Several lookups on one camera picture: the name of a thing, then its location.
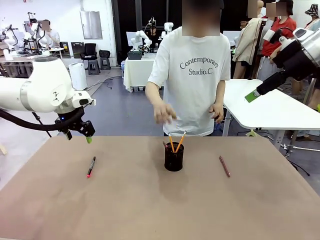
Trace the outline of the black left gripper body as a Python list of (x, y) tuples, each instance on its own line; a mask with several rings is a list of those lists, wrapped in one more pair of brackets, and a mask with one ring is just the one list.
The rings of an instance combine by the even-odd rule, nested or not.
[(84, 115), (84, 110), (75, 109), (67, 113), (58, 113), (57, 115), (58, 118), (55, 120), (56, 124), (67, 122), (67, 125), (70, 125), (73, 122), (76, 122), (78, 119), (81, 119), (81, 117)]

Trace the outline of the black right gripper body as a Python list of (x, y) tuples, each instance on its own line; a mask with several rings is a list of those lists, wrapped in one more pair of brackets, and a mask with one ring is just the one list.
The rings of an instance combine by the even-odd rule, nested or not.
[(281, 71), (270, 77), (270, 85), (279, 87), (287, 78), (301, 81), (309, 76), (317, 76), (317, 65), (303, 52), (301, 46), (287, 46), (272, 60)]

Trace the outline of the person's right hand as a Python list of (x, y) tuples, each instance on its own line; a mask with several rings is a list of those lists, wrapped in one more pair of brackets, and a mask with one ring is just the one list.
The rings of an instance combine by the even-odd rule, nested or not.
[(169, 104), (160, 103), (153, 106), (154, 119), (157, 124), (171, 123), (177, 118), (176, 112)]

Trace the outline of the person's left hand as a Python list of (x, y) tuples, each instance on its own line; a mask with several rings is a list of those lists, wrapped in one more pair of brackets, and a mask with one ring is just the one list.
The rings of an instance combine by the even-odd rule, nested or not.
[(221, 123), (224, 119), (224, 108), (222, 103), (214, 103), (209, 108), (209, 113), (212, 114), (211, 119), (216, 123)]

